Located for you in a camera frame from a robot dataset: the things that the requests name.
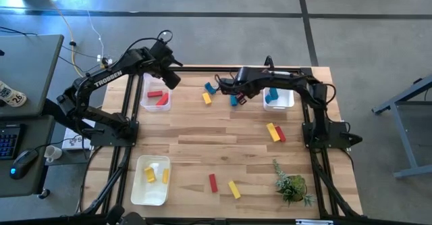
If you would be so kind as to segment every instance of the green plant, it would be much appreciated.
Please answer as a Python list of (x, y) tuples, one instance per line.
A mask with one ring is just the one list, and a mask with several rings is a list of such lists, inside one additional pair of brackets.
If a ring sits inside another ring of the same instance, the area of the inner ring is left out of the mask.
[(284, 171), (281, 170), (276, 159), (273, 159), (273, 165), (275, 166), (276, 174), (279, 176), (279, 180), (276, 181), (276, 187), (279, 188), (278, 193), (282, 194), (282, 199), (288, 202), (304, 201), (304, 206), (312, 206), (315, 201), (315, 197), (308, 194), (306, 182), (301, 175), (288, 176)]

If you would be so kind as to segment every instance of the computer keyboard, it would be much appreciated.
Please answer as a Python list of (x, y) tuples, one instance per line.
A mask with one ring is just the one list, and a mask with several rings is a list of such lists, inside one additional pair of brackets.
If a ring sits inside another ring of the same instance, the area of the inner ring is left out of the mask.
[(15, 159), (23, 124), (0, 124), (0, 160)]

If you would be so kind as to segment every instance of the clear plastic container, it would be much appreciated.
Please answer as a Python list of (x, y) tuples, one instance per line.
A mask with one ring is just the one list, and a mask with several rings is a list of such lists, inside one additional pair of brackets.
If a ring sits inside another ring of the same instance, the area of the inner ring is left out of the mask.
[[(289, 72), (275, 72), (276, 74), (290, 74)], [(293, 90), (276, 89), (279, 97), (272, 100), (270, 103), (265, 102), (265, 96), (269, 94), (270, 88), (266, 87), (263, 90), (263, 107), (266, 111), (288, 111), (289, 107), (294, 106)]]
[[(169, 89), (163, 80), (154, 78), (150, 74), (144, 73), (144, 87), (142, 90), (141, 106), (147, 111), (168, 111), (171, 109), (171, 96), (173, 91)], [(162, 106), (156, 106), (156, 103), (161, 97), (147, 97), (148, 92), (163, 91), (163, 94), (168, 93), (168, 102)]]
[[(156, 181), (147, 182), (144, 169), (152, 167)], [(168, 183), (164, 184), (163, 170), (169, 169)], [(142, 155), (136, 162), (134, 185), (130, 201), (134, 205), (163, 205), (168, 199), (169, 181), (171, 180), (171, 162), (165, 156)]]

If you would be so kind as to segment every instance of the butcher block tabletop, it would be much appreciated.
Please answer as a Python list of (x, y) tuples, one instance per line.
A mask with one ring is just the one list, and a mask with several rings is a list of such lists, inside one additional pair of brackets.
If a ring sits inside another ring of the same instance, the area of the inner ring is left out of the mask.
[[(312, 68), (313, 75), (324, 83), (332, 83), (330, 69)], [(287, 112), (263, 109), (263, 96), (248, 99), (244, 105), (231, 107), (230, 96), (219, 91), (206, 105), (204, 84), (216, 72), (178, 72), (182, 81), (173, 90), (171, 109), (149, 112), (139, 107), (140, 122), (136, 146), (132, 149), (124, 191), (126, 213), (135, 211), (143, 217), (169, 218), (319, 218), (318, 205), (305, 207), (304, 202), (288, 205), (276, 193), (277, 175), (272, 164), (276, 159), (282, 170), (299, 174), (306, 180), (308, 193), (315, 194), (311, 159), (304, 147), (301, 125), (304, 121), (300, 96), (294, 93), (294, 106)], [(230, 77), (227, 72), (220, 77)], [(103, 110), (122, 110), (128, 77), (109, 83)], [(333, 95), (329, 89), (327, 98)], [(129, 115), (134, 90), (131, 94)], [(340, 120), (337, 100), (328, 105), (332, 120)], [(273, 142), (266, 124), (274, 123), (283, 130), (286, 142)], [(348, 156), (339, 149), (329, 149), (333, 183), (351, 208), (362, 214), (356, 181)], [(84, 189), (84, 208), (88, 207), (104, 187), (113, 148), (102, 148), (90, 164)], [(134, 205), (130, 196), (137, 159), (141, 155), (162, 155), (171, 160), (168, 199), (162, 206)], [(209, 174), (215, 174), (217, 193), (212, 193)], [(241, 194), (235, 199), (228, 182), (233, 180)], [(113, 189), (111, 206), (117, 197)], [(330, 210), (327, 189), (323, 189), (327, 211)]]

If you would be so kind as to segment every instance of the gray floor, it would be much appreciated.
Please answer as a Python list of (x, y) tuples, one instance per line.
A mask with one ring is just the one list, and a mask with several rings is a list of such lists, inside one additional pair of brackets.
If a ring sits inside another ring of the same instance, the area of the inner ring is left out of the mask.
[[(62, 9), (100, 11), (211, 11), (300, 12), (299, 0), (55, 0)], [(431, 0), (306, 0), (310, 13), (427, 14)], [(46, 0), (0, 0), (0, 6), (49, 9)], [(261, 65), (272, 55), (277, 65), (310, 66), (302, 19), (296, 18), (145, 18), (93, 17), (102, 34), (105, 54), (113, 58), (135, 39), (170, 29), (170, 47), (186, 64)], [(87, 17), (67, 17), (83, 53), (101, 52)], [(389, 113), (374, 116), (371, 108), (399, 93), (414, 80), (431, 73), (432, 21), (430, 20), (311, 20), (320, 66), (330, 66), (343, 119), (352, 132), (363, 136), (353, 148), (355, 174), (364, 214), (372, 218), (432, 221), (432, 174), (396, 180), (392, 173), (408, 167), (402, 144)], [(63, 34), (58, 16), (5, 16), (0, 25), (26, 32)], [(70, 52), (61, 51), (66, 59)], [(94, 59), (77, 56), (83, 68)], [(71, 66), (59, 61), (49, 91), (54, 98), (76, 77)], [(100, 105), (103, 89), (94, 94)], [(54, 139), (61, 139), (62, 128)], [(422, 160), (430, 158), (425, 147)], [(82, 166), (50, 168), (47, 187), (53, 194), (0, 199), (0, 220), (72, 214), (83, 174)]]

